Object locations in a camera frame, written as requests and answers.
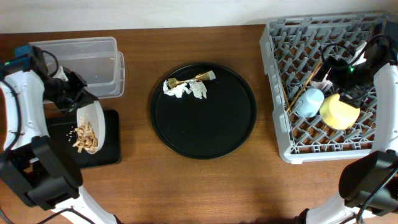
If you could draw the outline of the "grey plate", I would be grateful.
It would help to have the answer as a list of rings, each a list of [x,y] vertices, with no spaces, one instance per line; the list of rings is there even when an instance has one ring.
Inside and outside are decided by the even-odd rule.
[[[94,101],[92,104],[77,109],[77,124],[82,116],[93,126],[96,138],[98,139],[98,152],[103,146],[106,135],[104,113],[99,101]]]

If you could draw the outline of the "pink cup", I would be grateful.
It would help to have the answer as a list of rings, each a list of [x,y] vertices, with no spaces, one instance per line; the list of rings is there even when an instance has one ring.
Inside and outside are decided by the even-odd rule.
[[[328,75],[328,72],[319,70],[310,80],[310,85],[322,92],[328,91],[333,86],[333,83],[328,79]]]

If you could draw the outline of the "yellow bowl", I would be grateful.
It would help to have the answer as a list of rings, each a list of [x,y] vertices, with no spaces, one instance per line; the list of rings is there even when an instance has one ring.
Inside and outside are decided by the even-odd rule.
[[[329,127],[337,130],[345,130],[356,122],[360,109],[340,101],[340,95],[328,96],[320,107],[320,116]]]

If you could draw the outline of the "wooden chopstick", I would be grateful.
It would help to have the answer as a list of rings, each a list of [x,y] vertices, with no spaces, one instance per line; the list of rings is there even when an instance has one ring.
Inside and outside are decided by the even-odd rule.
[[[300,91],[297,93],[296,97],[294,98],[294,100],[292,101],[292,103],[290,104],[290,106],[287,108],[289,112],[292,111],[295,102],[298,100],[298,98],[301,96],[301,94],[304,92],[304,90],[306,89],[307,85],[310,83],[310,81],[312,80],[312,78],[315,76],[315,74],[318,72],[319,68],[322,65],[322,60],[320,60],[317,64],[317,66],[314,68],[313,72],[310,74],[310,76],[307,78],[307,80],[305,81],[303,87],[300,89]]]
[[[284,94],[284,100],[285,100],[285,104],[287,107],[287,111],[290,111],[290,104],[289,104],[289,99],[287,98],[287,94],[285,92],[285,88],[282,86],[282,92]]]

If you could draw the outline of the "food scraps and rice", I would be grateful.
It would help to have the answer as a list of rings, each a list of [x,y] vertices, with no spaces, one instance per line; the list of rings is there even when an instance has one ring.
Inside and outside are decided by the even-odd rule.
[[[83,116],[78,120],[77,127],[69,133],[69,141],[72,140],[72,134],[75,134],[76,140],[72,147],[77,148],[77,153],[86,151],[89,154],[95,154],[98,150],[98,139],[96,138],[92,124]]]

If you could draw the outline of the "light blue cup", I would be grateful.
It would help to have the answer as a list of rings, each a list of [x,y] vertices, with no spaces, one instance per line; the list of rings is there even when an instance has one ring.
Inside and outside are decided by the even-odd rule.
[[[321,90],[317,88],[308,89],[304,94],[298,98],[299,106],[297,107],[297,114],[304,118],[312,118],[320,109],[325,97]]]

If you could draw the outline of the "gold foil wrapper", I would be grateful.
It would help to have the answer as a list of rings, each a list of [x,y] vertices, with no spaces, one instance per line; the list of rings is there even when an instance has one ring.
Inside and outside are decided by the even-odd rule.
[[[176,78],[168,78],[167,84],[170,88],[175,88],[178,85],[188,83],[188,82],[202,82],[202,81],[210,81],[216,78],[215,73],[210,70],[201,74],[196,75],[195,77],[188,80],[177,80]]]

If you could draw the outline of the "white tissue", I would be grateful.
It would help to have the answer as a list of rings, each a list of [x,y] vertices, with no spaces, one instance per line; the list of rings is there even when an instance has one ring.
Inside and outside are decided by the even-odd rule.
[[[162,89],[165,95],[175,96],[176,98],[182,98],[184,94],[192,94],[195,98],[207,99],[207,89],[203,82],[188,82],[171,88],[168,81],[164,81]]]

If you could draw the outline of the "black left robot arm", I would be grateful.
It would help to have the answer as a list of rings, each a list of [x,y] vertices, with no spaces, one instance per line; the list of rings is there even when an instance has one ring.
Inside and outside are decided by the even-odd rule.
[[[21,70],[1,80],[7,119],[1,179],[29,207],[72,223],[119,223],[86,191],[76,162],[50,138],[42,103],[49,79]]]

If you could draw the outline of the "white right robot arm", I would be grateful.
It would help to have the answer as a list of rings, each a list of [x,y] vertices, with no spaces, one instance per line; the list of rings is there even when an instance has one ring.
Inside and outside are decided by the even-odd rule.
[[[304,210],[296,223],[363,223],[364,213],[397,212],[397,23],[387,21],[367,41],[351,79],[373,83],[377,95],[376,132],[371,153],[348,165],[339,192],[323,205]]]

